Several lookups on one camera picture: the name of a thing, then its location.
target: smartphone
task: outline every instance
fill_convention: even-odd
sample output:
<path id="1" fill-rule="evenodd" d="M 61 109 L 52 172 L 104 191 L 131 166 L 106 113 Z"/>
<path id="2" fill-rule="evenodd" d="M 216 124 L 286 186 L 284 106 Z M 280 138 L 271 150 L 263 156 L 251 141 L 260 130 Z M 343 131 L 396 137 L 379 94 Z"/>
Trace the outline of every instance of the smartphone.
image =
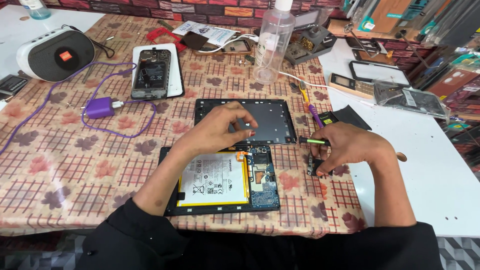
<path id="1" fill-rule="evenodd" d="M 209 51 L 217 49 L 218 47 L 209 43 L 206 43 L 202 47 L 202 51 Z M 223 47 L 220 51 L 216 52 L 198 52 L 196 50 L 193 51 L 194 55 L 220 55 L 220 54 L 239 54 L 239 55 L 247 55 L 252 53 L 252 47 L 245 39 L 240 39 L 237 41 L 233 41 L 228 43 L 225 47 Z"/>
<path id="2" fill-rule="evenodd" d="M 364 50 L 353 49 L 352 52 L 353 56 L 355 56 L 355 59 L 357 61 L 395 66 L 395 62 L 393 61 L 393 59 L 391 57 L 387 57 L 385 53 L 379 53 L 374 57 L 370 57 Z"/>
<path id="3" fill-rule="evenodd" d="M 131 98 L 155 100 L 167 97 L 171 52 L 167 49 L 145 49 L 140 52 Z"/>

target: purple toothbrush handle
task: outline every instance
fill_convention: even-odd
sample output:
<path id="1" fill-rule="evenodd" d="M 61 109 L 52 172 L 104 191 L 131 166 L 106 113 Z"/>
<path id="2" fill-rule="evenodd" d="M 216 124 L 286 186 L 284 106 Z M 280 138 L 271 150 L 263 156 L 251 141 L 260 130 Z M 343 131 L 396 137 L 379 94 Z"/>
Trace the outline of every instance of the purple toothbrush handle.
<path id="1" fill-rule="evenodd" d="M 310 110 L 313 117 L 315 118 L 315 121 L 317 121 L 318 126 L 321 128 L 324 127 L 324 125 L 322 124 L 322 121 L 320 121 L 320 118 L 318 118 L 317 109 L 312 104 L 308 105 L 308 109 Z"/>

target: person's left hand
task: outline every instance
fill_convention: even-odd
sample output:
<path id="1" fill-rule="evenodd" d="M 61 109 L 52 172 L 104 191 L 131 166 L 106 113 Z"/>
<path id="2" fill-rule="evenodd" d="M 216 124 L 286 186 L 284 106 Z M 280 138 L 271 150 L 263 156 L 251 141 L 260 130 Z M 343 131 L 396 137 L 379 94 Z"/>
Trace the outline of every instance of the person's left hand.
<path id="1" fill-rule="evenodd" d="M 241 118 L 249 127 L 257 128 L 258 123 L 238 101 L 213 108 L 195 127 L 185 133 L 174 147 L 181 147 L 193 156 L 215 153 L 255 135 L 253 129 L 242 130 L 237 119 Z M 232 124 L 236 132 L 230 133 Z"/>

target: speaker grille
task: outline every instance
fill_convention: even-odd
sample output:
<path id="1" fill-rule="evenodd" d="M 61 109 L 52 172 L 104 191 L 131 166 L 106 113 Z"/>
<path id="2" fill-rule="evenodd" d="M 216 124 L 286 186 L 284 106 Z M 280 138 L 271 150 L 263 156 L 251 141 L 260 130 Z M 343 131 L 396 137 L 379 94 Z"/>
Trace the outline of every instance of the speaker grille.
<path id="1" fill-rule="evenodd" d="M 56 50 L 60 47 L 71 48 L 78 54 L 79 64 L 74 70 L 65 70 L 55 62 Z M 83 33 L 67 31 L 35 46 L 28 54 L 28 64 L 32 71 L 43 80 L 62 81 L 80 70 L 93 60 L 95 48 Z"/>

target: toothbrush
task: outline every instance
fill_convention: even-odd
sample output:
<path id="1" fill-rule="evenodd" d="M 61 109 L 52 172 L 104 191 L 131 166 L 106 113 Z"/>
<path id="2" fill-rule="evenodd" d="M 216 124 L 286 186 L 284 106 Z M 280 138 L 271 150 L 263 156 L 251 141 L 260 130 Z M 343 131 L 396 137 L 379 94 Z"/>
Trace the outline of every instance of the toothbrush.
<path id="1" fill-rule="evenodd" d="M 310 113 L 312 113 L 313 118 L 317 122 L 318 126 L 320 128 L 324 127 L 324 125 L 322 124 L 322 121 L 320 121 L 320 118 L 318 118 L 317 109 L 312 104 L 310 104 L 310 101 L 308 100 L 308 97 L 307 97 L 307 93 L 305 93 L 305 89 L 307 88 L 306 85 L 305 85 L 305 82 L 303 80 L 301 80 L 299 86 L 300 86 L 300 92 L 303 94 L 303 98 L 305 99 L 305 101 L 308 104 L 308 110 L 310 110 Z"/>

